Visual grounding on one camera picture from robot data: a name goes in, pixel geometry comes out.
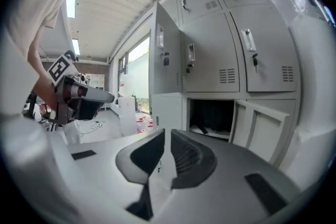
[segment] person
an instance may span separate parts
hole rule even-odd
[[[53,85],[44,69],[39,44],[43,30],[54,28],[58,11],[64,0],[14,0],[11,13],[4,21],[4,36],[15,44],[22,56],[38,73],[33,92],[53,110],[57,109]]]

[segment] shelf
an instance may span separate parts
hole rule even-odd
[[[204,134],[200,128],[198,128],[197,126],[193,125],[189,128],[190,132],[194,132],[197,134],[203,134],[203,135],[207,135],[207,136],[212,136],[212,137],[217,137],[217,138],[222,138],[222,139],[229,139],[230,138],[230,132],[227,131],[221,131],[221,132],[216,132],[208,127],[204,128],[205,130],[208,131],[207,134]]]

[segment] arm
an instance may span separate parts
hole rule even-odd
[[[56,97],[54,95],[54,86],[49,80],[47,71],[44,69],[40,56],[38,54],[38,46],[41,40],[41,35],[43,32],[44,26],[40,26],[36,36],[29,47],[28,51],[28,62],[35,69],[35,71],[40,75],[37,83],[33,88],[33,92],[36,93],[39,97],[45,101],[52,110],[57,109]]]

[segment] open compartment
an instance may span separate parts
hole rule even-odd
[[[235,100],[189,99],[189,131],[230,141],[234,114]]]

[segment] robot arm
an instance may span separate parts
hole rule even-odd
[[[80,83],[82,74],[72,60],[71,54],[61,55],[48,70],[57,101],[57,110],[50,122],[67,124],[73,120],[92,120],[104,103],[114,101],[110,92]]]

